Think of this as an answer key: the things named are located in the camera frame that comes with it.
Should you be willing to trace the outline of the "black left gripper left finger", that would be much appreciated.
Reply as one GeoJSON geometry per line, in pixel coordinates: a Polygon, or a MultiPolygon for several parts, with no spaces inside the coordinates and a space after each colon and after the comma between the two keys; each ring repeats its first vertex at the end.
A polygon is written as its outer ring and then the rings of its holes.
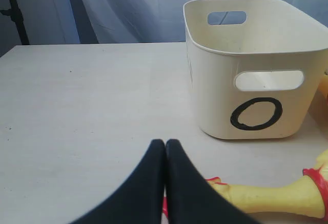
{"type": "Polygon", "coordinates": [[[161,223],[164,188],[165,145],[154,139],[124,183],[73,223],[161,223]]]}

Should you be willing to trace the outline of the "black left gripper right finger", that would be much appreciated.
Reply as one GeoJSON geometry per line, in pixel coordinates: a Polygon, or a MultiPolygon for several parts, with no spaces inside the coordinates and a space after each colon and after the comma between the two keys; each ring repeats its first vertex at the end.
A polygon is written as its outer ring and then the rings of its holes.
{"type": "Polygon", "coordinates": [[[194,167],[181,143],[166,143],[169,223],[258,223],[221,197],[194,167]]]}

